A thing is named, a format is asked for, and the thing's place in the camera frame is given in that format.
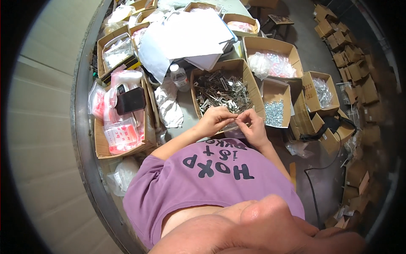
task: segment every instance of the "stack of paper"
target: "stack of paper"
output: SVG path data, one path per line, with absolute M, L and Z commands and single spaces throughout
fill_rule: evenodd
M 213 9 L 174 12 L 141 38 L 141 63 L 161 84 L 173 59 L 211 70 L 235 35 Z

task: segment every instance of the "purple t-shirt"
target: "purple t-shirt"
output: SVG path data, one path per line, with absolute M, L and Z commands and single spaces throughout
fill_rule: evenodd
M 123 205 L 138 237 L 151 249 L 170 212 L 199 205 L 227 207 L 269 194 L 281 196 L 293 216 L 305 219 L 293 184 L 272 162 L 238 139 L 211 139 L 188 145 L 166 161 L 148 156 Z

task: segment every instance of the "bottle cap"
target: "bottle cap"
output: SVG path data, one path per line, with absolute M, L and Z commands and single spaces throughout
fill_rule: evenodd
M 178 72 L 179 71 L 179 65 L 174 63 L 169 67 L 169 69 L 171 70 L 171 72 Z

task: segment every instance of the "smartphone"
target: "smartphone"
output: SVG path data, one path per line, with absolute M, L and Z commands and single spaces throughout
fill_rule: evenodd
M 142 87 L 137 87 L 117 95 L 116 110 L 118 115 L 125 115 L 144 109 L 145 105 L 145 93 Z

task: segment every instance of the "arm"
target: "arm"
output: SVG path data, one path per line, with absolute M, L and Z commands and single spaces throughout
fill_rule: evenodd
M 211 106 L 193 128 L 158 147 L 151 155 L 166 160 L 177 151 L 195 143 L 199 139 L 213 136 L 226 125 L 232 123 L 237 116 L 238 114 L 230 113 L 227 107 Z
M 254 109 L 249 109 L 241 113 L 236 118 L 236 124 L 241 129 L 242 133 L 244 133 L 245 137 L 247 138 L 248 142 L 255 146 L 258 151 L 265 156 L 268 160 L 270 160 L 277 169 L 289 180 L 292 181 L 290 178 L 289 173 L 287 172 L 285 166 L 283 165 L 281 159 L 279 158 L 278 154 L 276 153 L 272 143 L 268 140 L 265 131 L 265 125 L 263 123 L 263 119 L 257 115 Z

